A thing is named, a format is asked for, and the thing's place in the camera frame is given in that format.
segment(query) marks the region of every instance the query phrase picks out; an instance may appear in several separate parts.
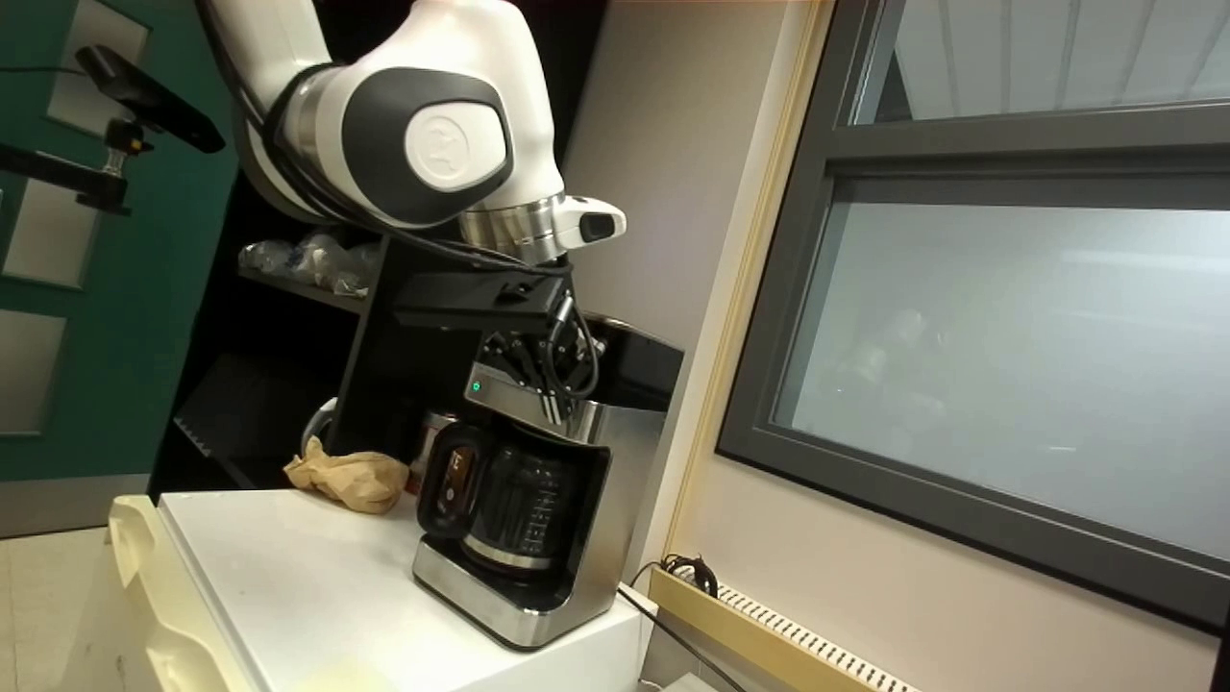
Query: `cabinet door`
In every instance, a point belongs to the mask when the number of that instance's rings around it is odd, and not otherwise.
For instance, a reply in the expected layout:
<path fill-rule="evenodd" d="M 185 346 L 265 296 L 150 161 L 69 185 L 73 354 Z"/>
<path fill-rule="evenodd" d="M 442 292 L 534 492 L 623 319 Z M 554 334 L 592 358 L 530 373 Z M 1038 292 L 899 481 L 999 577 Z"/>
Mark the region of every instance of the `cabinet door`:
<path fill-rule="evenodd" d="M 96 88 L 81 73 L 42 69 L 81 35 L 138 54 L 142 73 L 208 111 L 231 138 L 231 104 L 192 4 L 4 0 L 0 142 L 92 169 L 108 161 L 88 131 Z M 0 173 L 0 531 L 12 531 L 19 504 L 42 504 L 46 523 L 58 515 L 42 492 L 15 481 L 81 492 L 85 481 L 142 477 L 154 465 L 219 242 L 234 150 L 200 154 L 169 135 L 150 142 L 150 154 L 123 161 L 127 215 L 92 215 L 65 188 Z"/>

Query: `coffee maker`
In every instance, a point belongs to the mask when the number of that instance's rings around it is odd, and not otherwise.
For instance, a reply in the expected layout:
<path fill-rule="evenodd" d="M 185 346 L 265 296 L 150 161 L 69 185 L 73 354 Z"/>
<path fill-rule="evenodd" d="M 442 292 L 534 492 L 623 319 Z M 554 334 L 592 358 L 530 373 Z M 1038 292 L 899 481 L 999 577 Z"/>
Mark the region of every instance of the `coffee maker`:
<path fill-rule="evenodd" d="M 411 573 L 500 642 L 538 650 L 615 600 L 680 350 L 607 319 L 573 319 L 573 338 L 554 334 L 573 308 L 565 277 L 473 281 L 415 273 L 396 300 L 396 323 L 419 331 L 419 350 L 477 334 L 473 350 L 454 342 L 438 354 L 434 377 L 457 358 L 469 369 L 431 384 L 446 396 L 434 396 L 419 446 L 423 542 Z M 596 346 L 592 361 L 577 358 L 577 334 Z M 542 358 L 519 354 L 527 342 L 584 361 L 588 384 L 573 388 L 584 396 L 546 396 Z"/>

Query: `crumpled paper bag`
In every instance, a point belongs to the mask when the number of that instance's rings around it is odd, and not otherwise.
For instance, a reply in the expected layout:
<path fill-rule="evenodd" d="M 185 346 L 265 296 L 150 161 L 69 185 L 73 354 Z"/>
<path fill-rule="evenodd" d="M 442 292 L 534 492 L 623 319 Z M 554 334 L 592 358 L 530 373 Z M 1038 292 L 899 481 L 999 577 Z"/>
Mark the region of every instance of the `crumpled paper bag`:
<path fill-rule="evenodd" d="M 388 515 L 407 488 L 407 465 L 388 454 L 331 457 L 311 434 L 304 454 L 281 465 L 300 492 L 319 492 L 365 515 Z"/>

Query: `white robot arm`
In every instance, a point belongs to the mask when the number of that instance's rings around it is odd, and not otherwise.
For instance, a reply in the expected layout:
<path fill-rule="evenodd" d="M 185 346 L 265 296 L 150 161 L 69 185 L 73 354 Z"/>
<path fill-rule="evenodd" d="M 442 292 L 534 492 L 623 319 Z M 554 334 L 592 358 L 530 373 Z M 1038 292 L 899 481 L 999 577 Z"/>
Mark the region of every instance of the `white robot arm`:
<path fill-rule="evenodd" d="M 311 0 L 196 0 L 246 115 L 246 173 L 292 215 L 415 235 L 461 219 L 519 265 L 619 238 L 565 196 L 527 19 L 507 0 L 415 0 L 361 62 L 331 65 Z"/>

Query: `window glass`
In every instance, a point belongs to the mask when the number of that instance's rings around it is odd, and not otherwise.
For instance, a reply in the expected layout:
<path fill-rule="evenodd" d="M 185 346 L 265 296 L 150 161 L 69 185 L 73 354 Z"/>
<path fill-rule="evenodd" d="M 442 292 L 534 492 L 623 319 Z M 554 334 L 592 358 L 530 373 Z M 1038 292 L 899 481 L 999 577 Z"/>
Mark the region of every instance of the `window glass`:
<path fill-rule="evenodd" d="M 857 123 L 1230 100 L 1226 0 L 899 0 Z"/>
<path fill-rule="evenodd" d="M 1230 561 L 1230 211 L 838 204 L 776 423 Z"/>

